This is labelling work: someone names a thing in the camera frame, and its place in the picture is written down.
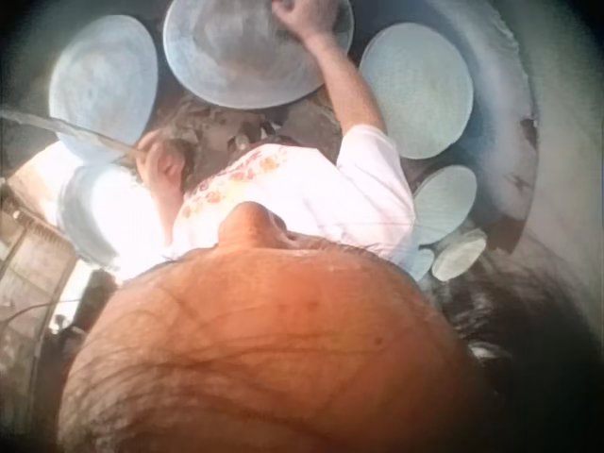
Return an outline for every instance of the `person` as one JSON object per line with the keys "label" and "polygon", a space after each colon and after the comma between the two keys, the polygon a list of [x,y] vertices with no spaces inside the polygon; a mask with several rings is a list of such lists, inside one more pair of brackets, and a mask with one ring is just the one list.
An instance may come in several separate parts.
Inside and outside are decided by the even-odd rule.
{"label": "person", "polygon": [[422,293],[404,270],[409,186],[333,38],[333,2],[273,6],[323,72],[338,164],[265,145],[185,199],[179,155],[142,143],[177,259],[128,282],[93,327],[62,398],[63,450],[577,449],[602,372],[568,294],[488,266]]}

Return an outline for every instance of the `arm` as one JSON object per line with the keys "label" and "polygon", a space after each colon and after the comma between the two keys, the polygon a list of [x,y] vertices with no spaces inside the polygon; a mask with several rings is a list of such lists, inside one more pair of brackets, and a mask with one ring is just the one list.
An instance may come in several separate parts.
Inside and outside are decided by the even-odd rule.
{"label": "arm", "polygon": [[184,196],[180,189],[185,160],[178,150],[161,137],[160,131],[151,132],[139,143],[143,151],[137,167],[159,213],[165,245],[173,241],[174,222],[182,208]]}
{"label": "arm", "polygon": [[371,90],[332,32],[337,3],[334,0],[295,0],[294,7],[287,8],[281,0],[274,0],[273,10],[315,57],[344,135],[358,125],[374,126],[386,132]]}

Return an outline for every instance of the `nose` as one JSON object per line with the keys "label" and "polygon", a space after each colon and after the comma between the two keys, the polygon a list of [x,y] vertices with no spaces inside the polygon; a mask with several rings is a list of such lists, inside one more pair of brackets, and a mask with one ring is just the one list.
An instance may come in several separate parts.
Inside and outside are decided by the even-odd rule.
{"label": "nose", "polygon": [[237,206],[218,230],[221,248],[286,248],[287,227],[280,217],[258,203]]}

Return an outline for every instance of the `round disc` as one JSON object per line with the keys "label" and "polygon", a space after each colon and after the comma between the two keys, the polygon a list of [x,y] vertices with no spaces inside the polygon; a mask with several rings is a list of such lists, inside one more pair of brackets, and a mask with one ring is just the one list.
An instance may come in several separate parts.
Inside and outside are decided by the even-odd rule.
{"label": "round disc", "polygon": [[393,25],[369,44],[361,71],[388,130],[407,159],[429,159],[462,135],[474,87],[460,52],[418,24]]}
{"label": "round disc", "polygon": [[[143,134],[158,90],[158,57],[135,19],[107,16],[80,31],[61,53],[50,82],[50,116],[126,144]],[[120,153],[59,138],[87,162]]]}
{"label": "round disc", "polygon": [[[341,3],[335,29],[347,51],[354,18],[348,0]],[[271,0],[175,0],[163,42],[180,83],[219,106],[269,108],[323,84],[312,56],[274,17]]]}
{"label": "round disc", "polygon": [[466,167],[447,167],[430,176],[414,196],[419,243],[437,243],[460,227],[477,194],[477,178]]}
{"label": "round disc", "polygon": [[134,277],[158,262],[157,209],[125,168],[79,168],[61,193],[59,224],[83,258],[121,277]]}
{"label": "round disc", "polygon": [[432,274],[441,281],[449,281],[465,274],[476,264],[487,248],[487,235],[477,229],[461,236],[434,262]]}
{"label": "round disc", "polygon": [[413,258],[413,263],[409,274],[415,281],[420,281],[429,272],[432,264],[434,264],[434,252],[428,249],[422,249]]}

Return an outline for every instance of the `hand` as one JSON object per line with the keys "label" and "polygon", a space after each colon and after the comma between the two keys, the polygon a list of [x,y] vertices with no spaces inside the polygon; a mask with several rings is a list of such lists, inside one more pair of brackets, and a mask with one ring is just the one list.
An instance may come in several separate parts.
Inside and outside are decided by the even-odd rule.
{"label": "hand", "polygon": [[333,37],[333,25],[338,16],[338,1],[273,0],[273,12],[300,41],[308,46],[308,43],[314,39]]}
{"label": "hand", "polygon": [[182,153],[165,140],[161,130],[145,135],[138,144],[142,151],[136,165],[144,184],[154,197],[182,196],[182,170],[185,159]]}

